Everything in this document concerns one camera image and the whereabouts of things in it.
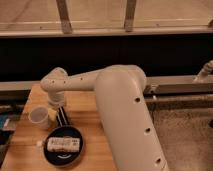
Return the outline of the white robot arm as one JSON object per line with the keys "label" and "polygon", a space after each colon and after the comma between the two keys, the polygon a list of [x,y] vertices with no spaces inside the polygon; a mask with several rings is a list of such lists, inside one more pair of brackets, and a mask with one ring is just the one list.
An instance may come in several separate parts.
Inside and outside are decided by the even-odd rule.
{"label": "white robot arm", "polygon": [[73,76],[58,67],[40,85],[53,107],[65,104],[66,91],[95,92],[117,171],[170,171],[143,96],[146,83],[138,66],[112,65]]}

